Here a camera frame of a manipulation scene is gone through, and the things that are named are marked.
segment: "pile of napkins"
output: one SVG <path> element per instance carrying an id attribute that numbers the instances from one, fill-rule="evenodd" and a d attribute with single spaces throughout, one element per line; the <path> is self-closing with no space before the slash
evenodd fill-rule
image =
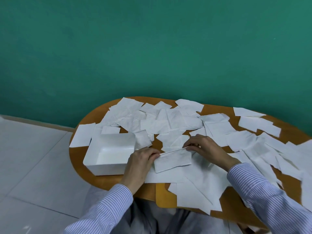
<path id="1" fill-rule="evenodd" d="M 155 160 L 145 183 L 171 183 L 169 191 L 177 195 L 179 207 L 198 208 L 207 214 L 211 210 L 222 211 L 219 199 L 230 186 L 227 173 L 199 154 L 182 148 L 189 139 L 184 133 L 192 130 L 190 136 L 209 136 L 219 146 L 229 146 L 234 151 L 229 155 L 252 165 L 278 188 L 283 184 L 271 165 L 300 180 L 302 204 L 312 211 L 312 140 L 300 145 L 284 144 L 270 136 L 279 137 L 281 129 L 261 118 L 265 114 L 244 108 L 233 108 L 235 115 L 241 117 L 239 126 L 254 132 L 262 130 L 261 135 L 235 130 L 226 114 L 198 114 L 204 107 L 200 103 L 179 99 L 176 104 L 172 108 L 162 101 L 151 105 L 122 98 L 110 107 L 99 124 L 79 125 L 70 147 L 88 146 L 99 130 L 102 134 L 119 133 L 119 126 L 135 134 L 136 149 L 151 146 L 157 135 L 165 153 Z"/>

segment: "brown tabletop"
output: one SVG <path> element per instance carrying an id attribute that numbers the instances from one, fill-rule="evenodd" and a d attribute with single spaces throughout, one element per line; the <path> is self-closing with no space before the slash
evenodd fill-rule
<path id="1" fill-rule="evenodd" d="M 135 99 L 140 102 L 150 103 L 152 105 L 157 104 L 159 101 L 163 101 L 173 107 L 176 106 L 174 100 L 170 99 L 162 99 L 162 98 L 149 98 L 149 97 L 129 97 Z M 89 124 L 89 123 L 99 123 L 106 112 L 109 110 L 109 107 L 117 104 L 120 99 L 113 100 L 111 102 L 105 103 L 93 111 L 91 111 L 88 115 L 86 115 L 79 124 Z M 238 131 L 245 130 L 242 127 L 238 126 L 238 122 L 240 117 L 236 117 L 234 115 L 234 111 L 232 107 L 223 107 L 216 105 L 208 105 L 205 104 L 201 115 L 214 114 L 214 113 L 224 113 L 230 117 L 229 122 L 231 125 Z M 263 118 L 272 121 L 273 124 L 282 129 L 280 137 L 278 140 L 286 143 L 290 141 L 294 144 L 300 144 L 310 139 L 310 137 L 297 129 L 296 127 L 285 123 L 281 120 L 278 120 L 271 116 L 263 116 Z M 127 131 L 121 128 L 120 133 L 127 133 Z M 258 130 L 256 135 L 261 134 L 262 131 Z M 153 142 L 152 148 L 161 150 L 162 142 L 156 139 Z M 76 172 L 88 183 L 93 186 L 96 186 L 101 189 L 109 190 L 113 185 L 119 182 L 122 175 L 116 176 L 94 176 L 84 165 L 83 159 L 87 152 L 88 147 L 77 147 L 77 148 L 69 148 L 69 156 L 72 162 L 72 165 Z M 232 153 L 233 151 L 227 146 L 223 148 L 226 152 Z M 294 199 L 295 201 L 300 203 L 301 197 L 301 187 L 300 181 L 297 179 L 283 175 L 277 169 L 273 169 L 277 175 L 277 178 L 282 181 L 284 190 L 288 194 L 289 197 Z M 176 196 L 167 191 L 168 184 L 157 184 L 157 197 L 156 197 L 156 185 L 155 184 L 144 184 L 138 192 L 135 194 L 136 197 L 148 199 L 152 201 L 156 201 L 158 206 L 163 208 L 172 208 L 176 207 L 177 201 Z M 265 227 L 259 219 L 252 213 L 252 211 L 244 206 L 239 195 L 232 187 L 228 187 L 226 191 L 220 198 L 220 203 L 222 206 L 222 212 L 212 211 L 211 216 L 215 216 L 222 219 L 228 219 L 239 223 L 254 225 L 258 227 Z"/>

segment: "green wall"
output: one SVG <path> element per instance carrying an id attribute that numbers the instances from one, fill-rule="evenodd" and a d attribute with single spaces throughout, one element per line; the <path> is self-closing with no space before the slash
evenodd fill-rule
<path id="1" fill-rule="evenodd" d="M 312 0 L 0 0 L 0 114 L 74 127 L 123 96 L 312 134 Z"/>

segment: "shirt sleeve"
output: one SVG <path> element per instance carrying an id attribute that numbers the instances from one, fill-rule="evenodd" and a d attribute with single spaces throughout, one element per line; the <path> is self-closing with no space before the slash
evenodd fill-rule
<path id="1" fill-rule="evenodd" d="M 272 233 L 312 233 L 312 213 L 288 197 L 285 191 L 270 184 L 250 164 L 233 166 L 228 180 Z"/>
<path id="2" fill-rule="evenodd" d="M 119 223 L 133 202 L 130 190 L 121 184 L 114 185 L 87 214 L 65 228 L 65 234 L 106 234 Z"/>

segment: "hand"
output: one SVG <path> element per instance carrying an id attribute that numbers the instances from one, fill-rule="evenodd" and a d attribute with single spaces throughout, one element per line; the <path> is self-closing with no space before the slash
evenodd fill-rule
<path id="1" fill-rule="evenodd" d="M 239 164 L 240 161 L 228 155 L 216 142 L 209 136 L 197 134 L 192 136 L 185 142 L 183 148 L 186 150 L 195 151 L 207 159 L 209 162 L 216 164 L 225 171 L 229 171 L 232 166 Z"/>
<path id="2" fill-rule="evenodd" d="M 132 153 L 128 159 L 124 176 L 119 182 L 126 186 L 134 195 L 143 185 L 146 175 L 149 172 L 153 162 L 160 155 L 157 149 L 145 147 Z"/>

